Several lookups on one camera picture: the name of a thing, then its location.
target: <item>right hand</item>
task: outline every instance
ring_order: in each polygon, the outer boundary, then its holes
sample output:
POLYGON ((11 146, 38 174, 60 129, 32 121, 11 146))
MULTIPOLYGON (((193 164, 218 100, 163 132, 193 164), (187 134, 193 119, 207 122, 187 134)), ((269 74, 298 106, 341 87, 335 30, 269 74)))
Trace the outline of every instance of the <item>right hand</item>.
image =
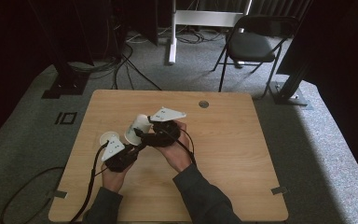
POLYGON ((103 163, 101 167, 101 170, 103 171, 103 187, 118 193, 121 187, 123 187, 124 178, 132 166, 133 164, 129 165, 123 172, 117 173, 106 169, 107 167, 105 163, 103 163))
MULTIPOLYGON (((186 124, 175 120, 181 130, 186 130, 186 124)), ((188 149, 189 140, 186 137, 186 134, 181 131, 181 134, 178 138, 183 145, 188 149)), ((190 156, 187 151, 179 145, 177 142, 174 142, 168 147, 156 147, 158 151, 167 159, 168 164, 178 173, 182 172, 191 164, 190 156)))

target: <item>chair leg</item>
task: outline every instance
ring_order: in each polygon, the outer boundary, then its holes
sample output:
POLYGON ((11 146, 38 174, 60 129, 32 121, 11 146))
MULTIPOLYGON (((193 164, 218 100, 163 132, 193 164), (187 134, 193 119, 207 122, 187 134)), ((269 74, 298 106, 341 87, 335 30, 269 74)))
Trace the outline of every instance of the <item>chair leg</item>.
POLYGON ((225 63, 223 64, 222 77, 220 77, 219 92, 222 91, 223 79, 225 79, 226 66, 227 66, 227 58, 228 58, 228 54, 227 54, 227 52, 226 52, 225 63))
POLYGON ((227 48, 227 47, 226 47, 226 45, 225 45, 225 46, 223 47, 222 52, 220 53, 219 59, 217 60, 216 64, 214 65, 214 68, 212 69, 213 72, 214 72, 214 70, 216 70, 217 65, 220 63, 220 60, 222 59, 222 56, 223 56, 223 54, 225 53, 226 48, 227 48))
POLYGON ((258 65, 255 67, 255 69, 252 70, 251 74, 252 74, 253 72, 255 72, 255 70, 257 70, 257 68, 259 68, 259 67, 261 66, 261 64, 263 64, 263 63, 258 64, 258 65))

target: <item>black backdrop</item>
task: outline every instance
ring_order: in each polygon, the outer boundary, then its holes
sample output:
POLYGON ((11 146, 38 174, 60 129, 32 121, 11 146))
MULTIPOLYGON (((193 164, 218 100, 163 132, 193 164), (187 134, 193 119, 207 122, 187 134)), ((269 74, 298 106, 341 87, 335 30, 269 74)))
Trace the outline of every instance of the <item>black backdrop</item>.
MULTIPOLYGON (((46 38, 41 36, 41 26, 28 1, 0 0, 0 127, 34 78, 53 64, 45 51, 46 38)), ((72 1, 76 3, 76 8, 71 7, 71 1, 30 1, 43 9, 43 17, 54 30, 60 50, 68 62, 92 63, 90 58, 100 59, 117 55, 119 46, 115 45, 117 43, 113 38, 114 27, 111 23, 107 24, 113 16, 110 0, 72 1)), ((156 0, 142 2, 148 4, 156 0)), ((172 4, 165 4, 171 2, 166 0, 161 2, 164 5, 159 6, 161 14, 158 18, 161 23, 169 26, 172 4)), ((156 16, 155 10, 145 13, 156 16)), ((121 32, 116 34, 119 41, 124 37, 121 32)))
POLYGON ((358 162, 358 1, 314 0, 278 73, 317 86, 358 162))

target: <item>chair seat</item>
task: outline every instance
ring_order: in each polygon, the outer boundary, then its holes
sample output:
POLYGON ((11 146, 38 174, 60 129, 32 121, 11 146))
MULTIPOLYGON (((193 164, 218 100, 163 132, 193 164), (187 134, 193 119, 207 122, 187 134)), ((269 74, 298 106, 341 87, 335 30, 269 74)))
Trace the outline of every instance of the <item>chair seat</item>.
POLYGON ((227 45, 228 56, 237 61, 271 63, 275 54, 266 37, 253 33, 236 33, 227 45))

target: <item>jacket sleeve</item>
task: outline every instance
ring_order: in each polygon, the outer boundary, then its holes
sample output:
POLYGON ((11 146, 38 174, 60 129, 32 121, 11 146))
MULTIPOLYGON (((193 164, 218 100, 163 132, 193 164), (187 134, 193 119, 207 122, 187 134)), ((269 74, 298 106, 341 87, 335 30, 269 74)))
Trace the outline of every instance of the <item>jacket sleeve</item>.
POLYGON ((173 182, 194 224, 242 223, 234 214, 229 198, 211 185, 194 164, 177 175, 173 182))
POLYGON ((91 209, 83 216, 82 224, 115 224, 123 196, 100 187, 91 209))

